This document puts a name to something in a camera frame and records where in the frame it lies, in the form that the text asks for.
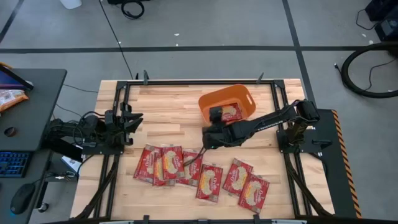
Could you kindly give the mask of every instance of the hazard stripe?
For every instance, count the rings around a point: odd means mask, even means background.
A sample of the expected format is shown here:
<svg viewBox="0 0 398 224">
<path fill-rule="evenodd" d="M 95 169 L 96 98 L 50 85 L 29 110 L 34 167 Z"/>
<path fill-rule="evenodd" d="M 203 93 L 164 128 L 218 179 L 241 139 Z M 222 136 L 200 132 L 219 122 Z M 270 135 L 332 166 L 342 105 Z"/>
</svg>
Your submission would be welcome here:
<svg viewBox="0 0 398 224">
<path fill-rule="evenodd" d="M 355 214 L 356 214 L 357 218 L 362 218 L 361 209 L 359 208 L 358 196 L 356 195 L 356 191 L 355 191 L 353 173 L 351 171 L 351 167 L 349 166 L 347 150 L 346 150 L 346 146 L 345 146 L 344 140 L 343 140 L 343 132 L 340 127 L 340 122 L 338 121 L 338 114 L 337 114 L 337 111 L 335 111 L 335 110 L 332 110 L 331 112 L 333 113 L 333 117 L 335 119 L 337 136 L 338 136 L 338 140 L 340 142 L 341 155 L 343 155 L 343 162 L 345 164 L 346 175 L 347 175 L 348 184 L 349 184 L 349 190 L 351 191 L 351 195 L 353 198 Z"/>
</svg>

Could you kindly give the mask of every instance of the floor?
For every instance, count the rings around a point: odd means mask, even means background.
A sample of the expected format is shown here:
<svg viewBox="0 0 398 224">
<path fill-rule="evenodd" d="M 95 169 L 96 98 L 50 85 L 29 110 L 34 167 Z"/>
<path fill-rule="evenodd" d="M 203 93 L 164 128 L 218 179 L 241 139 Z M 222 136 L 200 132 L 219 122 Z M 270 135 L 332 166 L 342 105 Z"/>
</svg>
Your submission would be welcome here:
<svg viewBox="0 0 398 224">
<path fill-rule="evenodd" d="M 339 113 L 363 217 L 398 220 L 398 98 L 355 95 L 333 67 L 359 46 L 379 42 L 373 30 L 354 22 L 368 3 L 152 0 L 144 2 L 141 19 L 130 21 L 103 1 L 132 74 L 145 69 L 151 79 L 257 78 L 262 72 L 264 78 L 301 78 L 307 98 Z M 98 1 L 83 0 L 73 10 L 54 0 L 2 0 L 1 5 L 0 61 L 18 68 L 65 68 L 65 83 L 86 90 L 97 90 L 104 79 L 130 79 Z M 359 22 L 372 26 L 365 14 Z M 360 56 L 350 67 L 352 79 L 366 88 L 370 68 L 389 60 L 385 52 Z M 396 90 L 397 68 L 395 61 L 375 69 L 373 90 Z M 94 109 L 95 99 L 64 87 L 58 104 L 83 114 Z M 78 119 L 60 108 L 54 115 Z M 74 191 L 74 183 L 49 185 L 45 200 L 51 207 L 34 212 L 30 223 L 66 220 Z"/>
</svg>

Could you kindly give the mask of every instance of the gray floor tile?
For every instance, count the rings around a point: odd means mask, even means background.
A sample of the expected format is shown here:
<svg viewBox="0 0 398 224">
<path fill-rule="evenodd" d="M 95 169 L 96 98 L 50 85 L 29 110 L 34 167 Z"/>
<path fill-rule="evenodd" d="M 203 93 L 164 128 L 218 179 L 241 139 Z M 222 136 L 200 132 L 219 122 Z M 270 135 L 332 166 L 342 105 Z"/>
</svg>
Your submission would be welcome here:
<svg viewBox="0 0 398 224">
<path fill-rule="evenodd" d="M 120 53 L 83 54 L 1 54 L 0 62 L 16 68 L 64 68 L 65 83 L 86 90 L 98 90 L 101 80 L 130 79 Z M 58 104 L 79 114 L 95 108 L 96 94 L 63 87 Z M 64 121 L 77 115 L 55 108 L 54 115 Z"/>
<path fill-rule="evenodd" d="M 43 202 L 49 204 L 49 209 L 40 213 L 33 210 L 29 224 L 66 221 L 70 218 L 73 199 L 75 198 L 76 182 L 51 182 L 45 191 Z"/>
<path fill-rule="evenodd" d="M 144 5 L 142 19 L 130 21 L 119 8 L 104 4 L 123 47 L 292 45 L 280 0 L 168 0 Z"/>
<path fill-rule="evenodd" d="M 126 53 L 133 73 L 165 78 L 300 78 L 295 52 L 137 52 Z"/>
<path fill-rule="evenodd" d="M 0 7 L 0 31 L 6 25 L 8 18 L 11 16 L 12 11 L 17 5 L 16 0 L 2 0 Z"/>
<path fill-rule="evenodd" d="M 388 58 L 384 52 L 373 53 L 372 57 L 359 58 L 353 63 L 351 73 L 361 74 L 367 80 L 369 68 Z M 339 114 L 363 217 L 398 220 L 398 196 L 395 194 L 398 185 L 395 178 L 398 176 L 395 168 L 398 160 L 398 98 L 363 98 L 345 89 L 333 64 L 342 64 L 349 54 L 304 52 L 317 106 L 336 109 Z M 395 64 L 375 70 L 374 76 L 387 72 L 387 69 L 396 75 Z"/>
<path fill-rule="evenodd" d="M 25 0 L 1 48 L 117 47 L 98 1 L 65 9 L 60 1 Z"/>
<path fill-rule="evenodd" d="M 374 30 L 355 24 L 356 13 L 368 4 L 368 0 L 289 0 L 300 45 L 361 46 L 369 45 L 370 40 L 380 42 Z M 365 12 L 358 22 L 365 27 L 373 25 Z"/>
</svg>

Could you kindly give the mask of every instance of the desk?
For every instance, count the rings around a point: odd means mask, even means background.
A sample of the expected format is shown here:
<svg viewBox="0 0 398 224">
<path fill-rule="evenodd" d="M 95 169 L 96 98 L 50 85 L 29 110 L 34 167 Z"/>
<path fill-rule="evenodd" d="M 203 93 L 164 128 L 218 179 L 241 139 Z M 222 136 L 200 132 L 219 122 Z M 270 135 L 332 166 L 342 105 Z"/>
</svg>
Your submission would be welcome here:
<svg viewBox="0 0 398 224">
<path fill-rule="evenodd" d="M 24 213 L 20 215 L 11 213 L 10 202 L 20 186 L 42 178 L 47 170 L 52 153 L 48 149 L 38 149 L 67 71 L 62 69 L 14 69 L 13 71 L 21 78 L 32 81 L 35 87 L 28 93 L 29 101 L 15 105 L 0 117 L 0 150 L 37 151 L 33 153 L 24 178 L 0 178 L 0 217 L 1 223 L 28 223 L 43 181 L 36 183 L 32 200 Z M 3 135 L 3 129 L 9 126 L 18 129 L 17 135 L 12 138 Z"/>
<path fill-rule="evenodd" d="M 296 99 L 304 99 L 299 79 L 284 80 L 284 83 L 289 103 Z M 237 206 L 238 200 L 223 190 L 220 192 L 219 202 L 216 205 L 209 205 L 195 199 L 195 189 L 182 186 L 160 189 L 132 178 L 146 143 L 181 144 L 184 149 L 201 148 L 203 118 L 198 108 L 198 99 L 205 93 L 226 86 L 228 85 L 131 87 L 129 104 L 133 113 L 144 113 L 144 121 L 137 132 L 132 134 L 134 145 L 126 147 L 124 155 L 120 157 L 112 220 L 142 220 L 143 215 L 150 215 L 151 220 L 252 218 L 251 211 Z M 275 110 L 269 85 L 246 85 L 246 87 L 257 104 L 256 112 L 250 118 L 257 118 Z M 116 81 L 101 82 L 96 112 L 104 113 L 112 109 L 115 89 Z M 260 218 L 293 218 L 287 174 L 283 156 L 277 145 L 276 129 L 274 127 L 256 133 L 242 147 L 221 147 L 208 151 L 204 155 L 204 161 L 221 164 L 225 178 L 233 157 L 247 160 L 254 166 L 256 174 L 262 175 L 271 183 Z M 71 217 L 83 210 L 92 198 L 94 189 L 98 188 L 102 158 L 103 156 L 94 156 L 81 168 Z M 333 213 L 322 163 L 309 155 L 302 154 L 302 164 L 308 188 L 324 208 Z M 299 190 L 297 193 L 300 211 L 303 213 L 301 193 Z M 104 215 L 107 195 L 106 192 L 103 197 L 101 215 Z"/>
</svg>

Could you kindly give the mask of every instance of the computer mouse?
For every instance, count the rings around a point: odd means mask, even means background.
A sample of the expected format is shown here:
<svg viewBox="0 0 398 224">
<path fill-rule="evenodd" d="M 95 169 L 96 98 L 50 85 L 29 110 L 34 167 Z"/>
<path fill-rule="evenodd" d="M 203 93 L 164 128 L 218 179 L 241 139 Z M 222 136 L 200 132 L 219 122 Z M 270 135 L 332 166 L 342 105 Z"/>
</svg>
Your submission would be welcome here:
<svg viewBox="0 0 398 224">
<path fill-rule="evenodd" d="M 10 204 L 11 212 L 16 215 L 24 212 L 27 209 L 34 192 L 35 192 L 34 184 L 22 185 L 11 200 Z"/>
</svg>

